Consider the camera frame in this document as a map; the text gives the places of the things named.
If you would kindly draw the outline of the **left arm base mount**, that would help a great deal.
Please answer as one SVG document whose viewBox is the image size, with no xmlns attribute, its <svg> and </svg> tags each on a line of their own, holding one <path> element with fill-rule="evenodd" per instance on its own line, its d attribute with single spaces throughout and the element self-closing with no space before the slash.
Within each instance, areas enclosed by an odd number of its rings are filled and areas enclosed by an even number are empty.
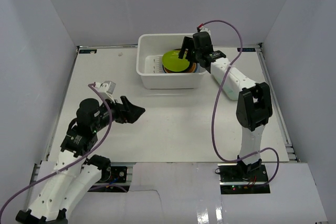
<svg viewBox="0 0 336 224">
<path fill-rule="evenodd" d="M 101 180 L 95 183 L 90 192 L 127 193 L 132 181 L 132 166 L 110 166 Z"/>
</svg>

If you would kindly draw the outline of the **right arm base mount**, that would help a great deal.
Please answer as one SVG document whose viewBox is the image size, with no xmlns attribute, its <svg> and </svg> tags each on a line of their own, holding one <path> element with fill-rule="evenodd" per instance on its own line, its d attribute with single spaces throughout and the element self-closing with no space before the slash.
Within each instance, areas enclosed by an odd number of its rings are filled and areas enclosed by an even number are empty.
<svg viewBox="0 0 336 224">
<path fill-rule="evenodd" d="M 270 186 L 265 165 L 257 170 L 244 174 L 237 165 L 219 165 L 215 169 L 219 176 L 220 193 L 222 195 L 269 194 Z"/>
</svg>

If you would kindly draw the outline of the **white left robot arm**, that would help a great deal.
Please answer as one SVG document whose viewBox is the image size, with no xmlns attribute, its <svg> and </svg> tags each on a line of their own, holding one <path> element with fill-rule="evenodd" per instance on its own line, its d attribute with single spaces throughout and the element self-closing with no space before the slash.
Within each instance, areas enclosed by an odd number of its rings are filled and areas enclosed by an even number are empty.
<svg viewBox="0 0 336 224">
<path fill-rule="evenodd" d="M 76 117 L 69 123 L 60 146 L 53 172 L 34 182 L 45 185 L 26 210 L 16 215 L 18 223 L 68 223 L 68 218 L 84 194 L 97 182 L 111 175 L 111 161 L 92 152 L 102 144 L 99 131 L 112 123 L 134 123 L 145 109 L 132 104 L 125 96 L 121 103 L 111 96 L 80 102 Z"/>
</svg>

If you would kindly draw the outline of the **yellow patterned plate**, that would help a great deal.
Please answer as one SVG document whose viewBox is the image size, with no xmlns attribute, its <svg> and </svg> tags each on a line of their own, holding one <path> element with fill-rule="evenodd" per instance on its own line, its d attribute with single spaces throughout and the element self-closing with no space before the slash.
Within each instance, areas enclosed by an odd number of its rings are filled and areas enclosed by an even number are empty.
<svg viewBox="0 0 336 224">
<path fill-rule="evenodd" d="M 169 73 L 185 73 L 193 72 L 194 64 L 188 61 L 168 62 L 163 64 L 164 70 Z"/>
</svg>

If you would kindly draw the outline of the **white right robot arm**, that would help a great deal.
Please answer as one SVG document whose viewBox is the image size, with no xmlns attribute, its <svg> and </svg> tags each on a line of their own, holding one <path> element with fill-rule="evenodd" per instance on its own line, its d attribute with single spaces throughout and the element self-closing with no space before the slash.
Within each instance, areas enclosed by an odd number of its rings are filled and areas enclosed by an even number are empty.
<svg viewBox="0 0 336 224">
<path fill-rule="evenodd" d="M 270 87 L 257 83 L 215 50 L 210 33 L 193 35 L 145 34 L 138 40 L 136 71 L 147 89 L 193 89 L 208 72 L 220 89 L 237 103 L 236 117 L 242 128 L 240 152 L 234 161 L 238 177 L 247 182 L 261 168 L 261 136 L 272 116 Z"/>
</svg>

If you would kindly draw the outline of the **green plastic plate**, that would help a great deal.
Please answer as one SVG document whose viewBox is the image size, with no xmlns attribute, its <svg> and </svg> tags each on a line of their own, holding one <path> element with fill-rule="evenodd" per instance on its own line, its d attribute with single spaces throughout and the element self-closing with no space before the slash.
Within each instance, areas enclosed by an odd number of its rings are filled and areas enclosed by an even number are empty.
<svg viewBox="0 0 336 224">
<path fill-rule="evenodd" d="M 165 72 L 179 73 L 186 71 L 190 67 L 191 63 L 187 59 L 179 58 L 180 51 L 180 49 L 171 50 L 162 56 L 162 66 Z"/>
</svg>

